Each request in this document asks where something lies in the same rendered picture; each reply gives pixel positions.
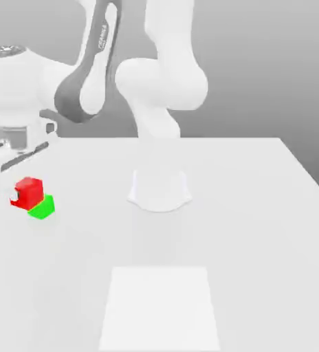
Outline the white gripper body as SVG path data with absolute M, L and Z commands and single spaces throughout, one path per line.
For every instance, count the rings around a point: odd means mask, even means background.
M 52 136 L 22 154 L 13 150 L 7 141 L 0 142 L 0 189 L 12 185 L 19 176 L 33 175 L 42 167 L 54 164 L 61 142 L 60 137 Z

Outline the small green cube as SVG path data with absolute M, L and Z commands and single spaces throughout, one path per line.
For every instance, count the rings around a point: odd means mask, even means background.
M 54 198 L 52 195 L 44 194 L 43 200 L 27 213 L 36 219 L 45 219 L 53 212 L 55 212 Z

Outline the small red cube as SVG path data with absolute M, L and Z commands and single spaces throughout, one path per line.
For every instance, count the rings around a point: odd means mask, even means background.
M 31 210 L 44 199 L 43 182 L 41 179 L 24 177 L 15 184 L 17 200 L 10 199 L 10 204 L 17 208 Z

